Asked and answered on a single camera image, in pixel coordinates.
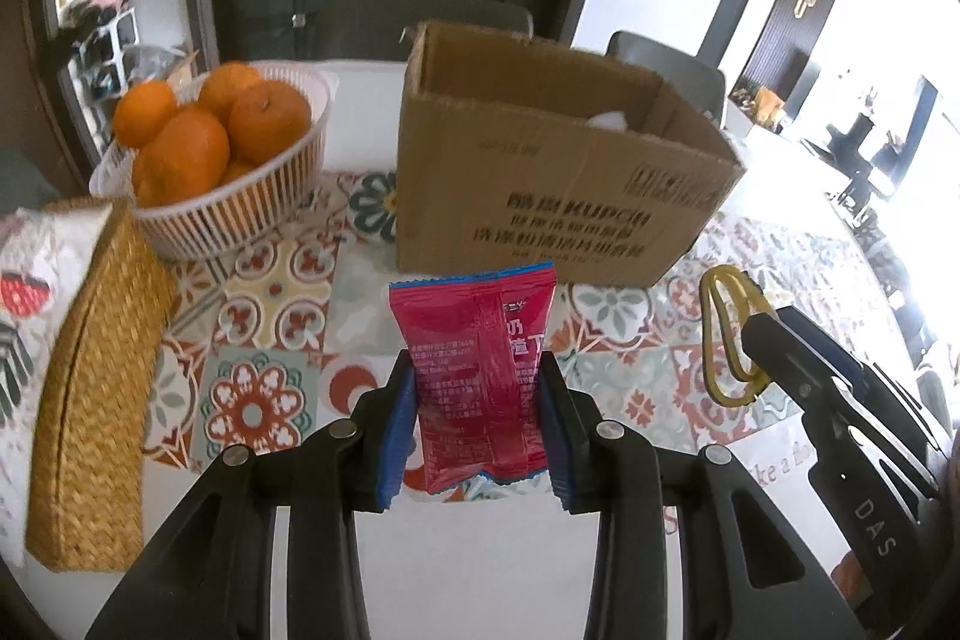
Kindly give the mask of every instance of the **candy packet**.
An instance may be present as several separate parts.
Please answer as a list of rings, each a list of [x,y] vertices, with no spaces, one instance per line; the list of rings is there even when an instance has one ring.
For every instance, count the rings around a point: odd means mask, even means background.
[[[556,285],[547,262],[390,286],[430,493],[481,472],[512,482],[546,468],[534,390]]]

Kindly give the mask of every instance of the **woven straw pouch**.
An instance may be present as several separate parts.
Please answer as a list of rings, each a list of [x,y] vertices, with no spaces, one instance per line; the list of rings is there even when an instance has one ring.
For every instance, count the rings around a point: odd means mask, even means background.
[[[27,550],[54,572],[125,570],[143,548],[144,410],[176,285],[134,227],[128,202],[112,203],[56,340],[37,416]]]

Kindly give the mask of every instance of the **patterned tablecloth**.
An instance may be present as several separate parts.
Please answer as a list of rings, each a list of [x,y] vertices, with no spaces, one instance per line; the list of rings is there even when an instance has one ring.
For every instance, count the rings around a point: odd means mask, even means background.
[[[294,220],[239,256],[175,267],[179,296],[157,354],[146,458],[199,472],[234,434],[261,452],[295,446],[385,383],[403,347],[387,301],[387,285],[406,279],[395,266],[394,203],[392,173],[323,175]],[[909,373],[896,322],[852,238],[718,213],[651,289],[558,286],[546,347],[568,384],[589,391],[606,417],[682,451],[798,413],[776,386],[735,410],[707,396],[697,286],[717,263],[745,269],[775,307],[795,304],[860,357]],[[728,378],[721,349],[713,360]],[[431,497],[418,442],[400,500],[548,486],[546,475],[508,487],[476,477]]]

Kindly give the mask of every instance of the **white plastic basket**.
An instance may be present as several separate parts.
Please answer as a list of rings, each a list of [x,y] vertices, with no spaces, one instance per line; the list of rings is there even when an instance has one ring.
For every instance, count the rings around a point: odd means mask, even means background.
[[[336,78],[292,61],[252,63],[265,79],[289,82],[310,102],[313,127],[277,158],[229,185],[169,207],[133,210],[133,218],[157,255],[196,261],[236,250],[283,223],[313,190],[323,167],[323,142]],[[176,93],[180,104],[195,100],[206,74]],[[133,150],[114,142],[90,177],[93,196],[133,200]]]

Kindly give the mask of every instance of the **yellow loop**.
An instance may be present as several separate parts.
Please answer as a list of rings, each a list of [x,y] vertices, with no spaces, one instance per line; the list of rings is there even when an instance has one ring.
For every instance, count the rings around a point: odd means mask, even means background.
[[[700,279],[700,314],[704,329],[704,381],[707,383],[707,392],[718,405],[725,408],[738,408],[754,402],[763,389],[769,386],[770,378],[756,365],[749,371],[743,368],[740,355],[736,350],[727,306],[720,295],[720,287],[726,289],[731,298],[733,308],[736,309],[736,319],[741,328],[753,313],[769,313],[776,316],[776,311],[757,284],[736,266],[728,263],[714,266],[704,272],[704,276]],[[710,303],[717,309],[720,336],[731,374],[747,386],[742,396],[728,396],[717,384],[716,372],[713,368],[713,324]]]

